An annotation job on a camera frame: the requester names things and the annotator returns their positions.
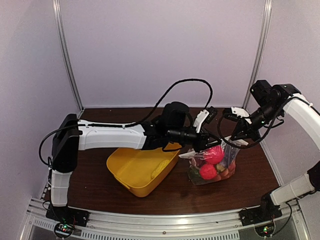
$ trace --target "white backdrop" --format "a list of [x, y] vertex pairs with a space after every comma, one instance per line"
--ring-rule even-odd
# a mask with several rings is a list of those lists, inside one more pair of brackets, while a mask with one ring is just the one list
[[[320, 110], [320, 1], [274, 0], [270, 30], [258, 79], [291, 83]], [[249, 110], [256, 109], [252, 98]], [[266, 145], [284, 183], [320, 160], [311, 138], [291, 117], [271, 130]], [[320, 193], [300, 201], [313, 240], [320, 236]]]
[[[153, 106], [175, 81], [203, 78], [214, 106], [243, 103], [264, 0], [61, 1], [71, 64], [85, 107]], [[204, 106], [183, 83], [164, 100]]]
[[[0, 239], [15, 240], [48, 175], [40, 141], [77, 106], [51, 1], [2, 1], [0, 39]], [[45, 159], [50, 150], [48, 140]]]

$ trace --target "brown tabletop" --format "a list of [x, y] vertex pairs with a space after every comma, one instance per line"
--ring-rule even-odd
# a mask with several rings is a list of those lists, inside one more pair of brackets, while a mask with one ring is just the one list
[[[192, 108], [191, 115], [196, 116], [199, 110]], [[86, 109], [81, 119], [130, 123], [149, 111], [150, 108]], [[157, 109], [155, 115], [159, 113], [161, 109]], [[221, 113], [208, 126], [213, 133], [217, 132], [220, 116]], [[222, 133], [229, 135], [234, 126], [234, 122], [225, 120]], [[139, 198], [124, 188], [107, 169], [107, 158], [114, 151], [114, 148], [99, 148], [79, 152], [78, 166], [70, 179], [69, 206], [122, 214], [210, 213], [259, 205], [263, 194], [278, 187], [270, 164], [261, 146], [257, 145], [240, 150], [235, 174], [229, 179], [194, 186], [188, 179], [189, 161], [180, 159], [150, 195]]]

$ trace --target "transparent plastic bag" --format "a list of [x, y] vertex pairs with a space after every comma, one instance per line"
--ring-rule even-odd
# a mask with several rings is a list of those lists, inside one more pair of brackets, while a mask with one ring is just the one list
[[[231, 141], [238, 146], [248, 143], [244, 140]], [[224, 141], [220, 145], [208, 148], [201, 152], [189, 149], [187, 153], [180, 154], [182, 159], [189, 159], [190, 168], [188, 176], [194, 185], [203, 185], [230, 178], [236, 171], [236, 156], [239, 148], [227, 145]]]

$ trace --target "red ball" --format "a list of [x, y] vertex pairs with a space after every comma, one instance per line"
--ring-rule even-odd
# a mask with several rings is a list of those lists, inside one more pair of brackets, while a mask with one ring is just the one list
[[210, 180], [217, 176], [217, 170], [211, 164], [203, 165], [200, 168], [199, 173], [204, 180]]
[[211, 147], [203, 153], [207, 164], [218, 164], [224, 159], [225, 153], [220, 145]]

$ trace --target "yellow bowl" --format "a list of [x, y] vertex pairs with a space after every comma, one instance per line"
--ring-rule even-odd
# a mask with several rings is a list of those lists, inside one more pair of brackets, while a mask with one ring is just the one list
[[[178, 149], [177, 143], [166, 149]], [[180, 151], [163, 152], [118, 148], [106, 161], [113, 176], [137, 197], [149, 195], [172, 170], [178, 161]]]

